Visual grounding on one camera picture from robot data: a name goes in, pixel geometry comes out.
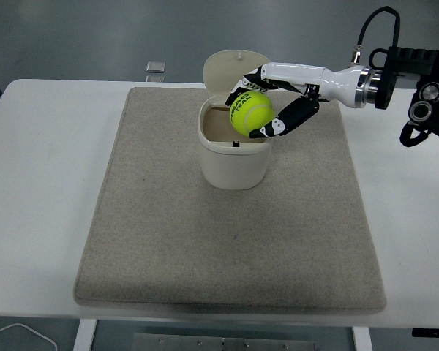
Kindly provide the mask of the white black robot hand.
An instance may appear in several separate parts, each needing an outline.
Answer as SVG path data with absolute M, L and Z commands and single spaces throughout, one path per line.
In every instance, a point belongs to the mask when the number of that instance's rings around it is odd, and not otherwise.
M 319 102 L 337 100 L 352 108 L 369 101 L 369 74 L 356 65 L 338 72 L 305 64 L 271 62 L 244 75 L 226 100 L 230 122 L 240 134 L 251 138 L 283 136 L 301 126 L 319 110 Z M 261 102 L 264 92 L 285 89 L 300 96 L 277 116 Z

